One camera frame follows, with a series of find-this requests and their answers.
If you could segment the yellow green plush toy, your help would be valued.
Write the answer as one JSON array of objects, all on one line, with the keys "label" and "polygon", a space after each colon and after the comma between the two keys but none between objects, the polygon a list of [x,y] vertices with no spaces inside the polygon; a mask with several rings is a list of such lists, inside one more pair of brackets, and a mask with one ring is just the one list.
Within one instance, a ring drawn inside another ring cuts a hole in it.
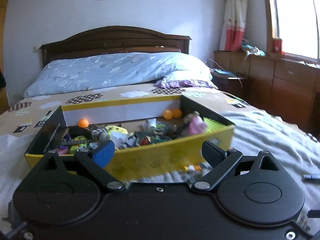
[{"label": "yellow green plush toy", "polygon": [[121,134],[128,134],[127,129],[121,127],[121,126],[116,126],[116,125],[107,125],[105,126],[105,130],[109,135],[111,135],[112,132],[117,132]]}]

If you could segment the orange ping pong ball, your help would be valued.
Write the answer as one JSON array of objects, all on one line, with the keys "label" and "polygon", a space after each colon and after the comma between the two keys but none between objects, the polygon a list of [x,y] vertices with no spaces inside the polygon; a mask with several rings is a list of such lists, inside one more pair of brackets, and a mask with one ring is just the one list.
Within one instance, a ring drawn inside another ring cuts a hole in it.
[{"label": "orange ping pong ball", "polygon": [[182,111],[179,108],[172,110],[172,117],[175,119],[179,119],[182,117]]},{"label": "orange ping pong ball", "polygon": [[78,121],[78,126],[81,127],[81,128],[87,128],[89,126],[89,121],[85,118],[83,119],[80,119]]},{"label": "orange ping pong ball", "polygon": [[169,109],[166,109],[164,112],[163,112],[163,118],[165,120],[172,120],[174,117],[173,117],[173,112]]}]

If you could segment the pink toy figure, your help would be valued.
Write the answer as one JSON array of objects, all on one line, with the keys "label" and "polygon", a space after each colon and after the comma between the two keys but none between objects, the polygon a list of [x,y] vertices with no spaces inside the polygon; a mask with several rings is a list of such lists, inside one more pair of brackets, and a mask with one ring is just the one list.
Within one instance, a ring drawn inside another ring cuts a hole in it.
[{"label": "pink toy figure", "polygon": [[201,119],[200,116],[193,116],[187,128],[187,136],[202,134],[207,130],[208,125]]}]

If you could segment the yellow cardboard box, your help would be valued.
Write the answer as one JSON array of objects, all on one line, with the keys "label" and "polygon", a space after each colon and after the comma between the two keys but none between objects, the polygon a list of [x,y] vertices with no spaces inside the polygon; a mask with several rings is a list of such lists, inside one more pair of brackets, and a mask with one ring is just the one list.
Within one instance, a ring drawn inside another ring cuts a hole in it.
[{"label": "yellow cardboard box", "polygon": [[180,109],[184,114],[199,112],[201,117],[219,123],[212,132],[183,137],[169,142],[119,149],[104,166],[119,180],[136,180],[182,169],[204,162],[202,143],[209,140],[223,150],[231,144],[235,125],[203,104],[184,95],[131,98],[90,102],[59,107],[45,122],[25,152],[30,167],[43,155],[56,148],[68,128],[85,118],[90,124],[118,124],[159,118],[167,109]]}]

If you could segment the dark bedside table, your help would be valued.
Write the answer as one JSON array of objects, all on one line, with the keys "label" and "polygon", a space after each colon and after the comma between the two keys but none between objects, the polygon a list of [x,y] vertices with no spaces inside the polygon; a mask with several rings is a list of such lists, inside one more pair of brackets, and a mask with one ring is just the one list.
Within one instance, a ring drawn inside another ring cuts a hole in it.
[{"label": "dark bedside table", "polygon": [[247,76],[219,69],[213,69],[211,75],[212,82],[219,90],[244,100],[249,99],[251,87]]}]

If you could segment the purple ruffled pillow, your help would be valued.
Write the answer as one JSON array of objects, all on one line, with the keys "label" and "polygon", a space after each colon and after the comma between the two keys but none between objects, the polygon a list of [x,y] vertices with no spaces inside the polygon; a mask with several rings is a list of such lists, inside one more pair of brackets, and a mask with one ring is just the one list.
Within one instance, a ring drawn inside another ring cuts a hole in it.
[{"label": "purple ruffled pillow", "polygon": [[197,72],[195,70],[177,70],[155,83],[155,87],[171,89],[185,87],[204,87],[217,89],[217,86],[212,82],[210,72]]}]

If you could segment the wooden sideboard cabinet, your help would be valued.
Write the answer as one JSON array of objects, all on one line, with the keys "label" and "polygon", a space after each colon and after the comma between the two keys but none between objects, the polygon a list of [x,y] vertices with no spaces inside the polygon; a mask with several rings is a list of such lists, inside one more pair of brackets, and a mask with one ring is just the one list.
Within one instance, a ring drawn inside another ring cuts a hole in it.
[{"label": "wooden sideboard cabinet", "polygon": [[215,51],[214,60],[248,77],[250,104],[319,137],[319,66],[226,51]]}]

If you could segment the dark wooden headboard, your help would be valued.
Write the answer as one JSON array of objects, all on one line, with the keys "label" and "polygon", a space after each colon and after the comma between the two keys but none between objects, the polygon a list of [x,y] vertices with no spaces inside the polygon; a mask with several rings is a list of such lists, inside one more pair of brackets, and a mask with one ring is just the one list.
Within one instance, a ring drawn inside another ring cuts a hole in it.
[{"label": "dark wooden headboard", "polygon": [[191,37],[159,31],[112,25],[83,31],[62,41],[40,47],[42,66],[61,59],[129,52],[189,53]]}]

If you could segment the red cup on sill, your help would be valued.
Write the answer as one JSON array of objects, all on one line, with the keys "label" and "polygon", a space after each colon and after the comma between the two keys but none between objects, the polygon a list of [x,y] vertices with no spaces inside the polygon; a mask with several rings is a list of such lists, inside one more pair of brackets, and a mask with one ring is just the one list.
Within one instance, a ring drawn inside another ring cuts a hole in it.
[{"label": "red cup on sill", "polygon": [[273,39],[273,52],[275,54],[282,54],[283,53],[282,45],[283,45],[282,39],[278,38],[278,37],[275,37]]}]

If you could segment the red white curtain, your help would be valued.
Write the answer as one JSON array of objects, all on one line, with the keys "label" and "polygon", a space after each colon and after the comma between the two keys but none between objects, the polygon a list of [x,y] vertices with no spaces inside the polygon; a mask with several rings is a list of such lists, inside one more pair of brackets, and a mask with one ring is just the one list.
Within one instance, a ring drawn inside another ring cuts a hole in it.
[{"label": "red white curtain", "polygon": [[226,0],[219,50],[237,51],[241,47],[246,28],[247,1]]}]

